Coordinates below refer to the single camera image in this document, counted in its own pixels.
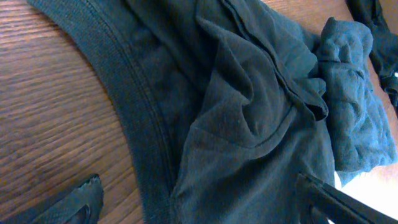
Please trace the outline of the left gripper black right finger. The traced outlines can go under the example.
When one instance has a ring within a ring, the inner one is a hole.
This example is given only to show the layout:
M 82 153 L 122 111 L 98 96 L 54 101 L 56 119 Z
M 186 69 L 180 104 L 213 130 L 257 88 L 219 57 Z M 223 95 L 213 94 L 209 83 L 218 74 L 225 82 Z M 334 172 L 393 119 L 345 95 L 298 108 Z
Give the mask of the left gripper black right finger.
M 397 220 L 359 202 L 312 175 L 300 173 L 295 183 L 300 223 L 397 224 Z

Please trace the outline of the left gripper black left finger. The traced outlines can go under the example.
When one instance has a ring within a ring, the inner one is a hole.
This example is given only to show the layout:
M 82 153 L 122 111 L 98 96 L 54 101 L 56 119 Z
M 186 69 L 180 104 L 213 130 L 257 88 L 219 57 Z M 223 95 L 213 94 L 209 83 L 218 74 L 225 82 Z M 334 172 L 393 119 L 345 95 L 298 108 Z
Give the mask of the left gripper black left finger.
M 1 223 L 95 224 L 103 208 L 103 195 L 99 175 L 91 174 L 47 200 L 2 220 Z

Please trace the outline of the dark green t-shirt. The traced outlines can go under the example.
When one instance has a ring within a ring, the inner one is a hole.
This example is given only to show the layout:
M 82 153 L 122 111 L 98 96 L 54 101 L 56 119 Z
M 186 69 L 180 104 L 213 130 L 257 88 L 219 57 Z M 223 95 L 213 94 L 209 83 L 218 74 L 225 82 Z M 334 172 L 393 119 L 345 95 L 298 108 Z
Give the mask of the dark green t-shirt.
M 147 223 L 299 223 L 300 174 L 342 184 L 394 163 L 373 38 L 321 35 L 260 1 L 33 1 L 95 69 Z

